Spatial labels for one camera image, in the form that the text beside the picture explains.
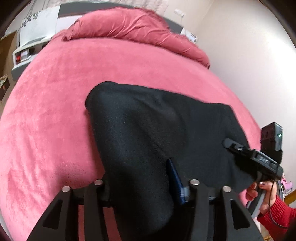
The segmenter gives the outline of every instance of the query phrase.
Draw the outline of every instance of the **power outlet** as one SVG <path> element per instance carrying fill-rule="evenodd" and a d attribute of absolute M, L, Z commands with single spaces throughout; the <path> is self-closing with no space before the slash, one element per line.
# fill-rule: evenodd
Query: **power outlet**
<path fill-rule="evenodd" d="M 181 18 L 183 18 L 185 16 L 185 13 L 178 8 L 175 9 L 174 13 L 176 15 L 180 16 Z"/>

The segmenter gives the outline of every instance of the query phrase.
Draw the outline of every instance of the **bed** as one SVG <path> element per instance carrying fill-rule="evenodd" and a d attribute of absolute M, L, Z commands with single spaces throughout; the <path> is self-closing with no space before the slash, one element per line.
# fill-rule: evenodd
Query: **bed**
<path fill-rule="evenodd" d="M 201 49 L 148 10 L 98 10 L 56 34 L 19 78 L 0 120 L 0 209 L 14 241 L 27 239 L 63 186 L 103 176 L 84 106 L 101 82 L 228 104 L 259 149 L 260 128 L 209 66 Z M 120 240 L 112 212 L 105 215 L 110 240 Z"/>

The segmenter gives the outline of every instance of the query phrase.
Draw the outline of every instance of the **pink bedsheet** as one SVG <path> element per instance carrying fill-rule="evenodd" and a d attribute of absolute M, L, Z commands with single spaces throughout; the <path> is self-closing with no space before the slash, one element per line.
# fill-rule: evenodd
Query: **pink bedsheet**
<path fill-rule="evenodd" d="M 78 188 L 102 177 L 84 101 L 103 81 L 228 104 L 251 148 L 260 148 L 260 129 L 248 110 L 197 61 L 128 40 L 65 42 L 63 34 L 26 68 L 0 120 L 0 209 L 14 241 L 27 239 L 63 186 Z M 120 240 L 110 210 L 107 220 L 110 240 Z"/>

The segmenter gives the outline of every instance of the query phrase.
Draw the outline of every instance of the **black cable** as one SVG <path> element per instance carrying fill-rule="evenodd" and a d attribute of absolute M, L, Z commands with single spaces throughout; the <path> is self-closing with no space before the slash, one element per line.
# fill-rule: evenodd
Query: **black cable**
<path fill-rule="evenodd" d="M 285 227 L 285 226 L 282 226 L 282 225 L 278 224 L 278 223 L 274 220 L 274 218 L 272 217 L 272 215 L 271 215 L 270 201 L 271 201 L 271 193 L 272 193 L 272 189 L 273 189 L 273 187 L 274 187 L 274 182 L 275 182 L 275 180 L 276 180 L 276 175 L 275 175 L 274 180 L 273 180 L 273 182 L 272 182 L 271 191 L 270 191 L 270 195 L 269 195 L 269 202 L 268 202 L 268 212 L 269 212 L 269 216 L 270 216 L 270 219 L 272 220 L 272 222 L 273 222 L 276 226 L 280 227 L 281 229 L 289 229 L 289 227 Z"/>
<path fill-rule="evenodd" d="M 33 8 L 34 8 L 34 6 L 35 6 L 35 3 L 36 3 L 36 0 L 34 0 L 34 2 L 33 2 L 33 4 L 32 4 L 32 6 L 31 6 L 30 10 L 28 11 L 26 17 L 27 17 L 28 15 L 31 15 L 31 14 L 32 14 L 32 11 L 33 11 Z"/>

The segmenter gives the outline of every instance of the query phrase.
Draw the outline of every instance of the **hand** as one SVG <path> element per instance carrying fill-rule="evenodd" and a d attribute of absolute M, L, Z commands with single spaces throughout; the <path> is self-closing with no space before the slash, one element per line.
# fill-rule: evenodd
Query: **hand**
<path fill-rule="evenodd" d="M 257 187 L 257 183 L 253 183 L 248 189 L 246 193 L 246 199 L 248 201 L 253 201 L 255 197 L 258 196 L 258 192 L 255 190 Z M 265 181 L 259 183 L 259 188 L 266 190 L 265 198 L 260 207 L 260 212 L 262 215 L 266 214 L 269 209 L 269 197 L 270 197 L 270 207 L 272 207 L 276 201 L 276 192 L 277 192 L 277 185 L 274 183 L 274 186 L 271 190 L 272 182 Z"/>

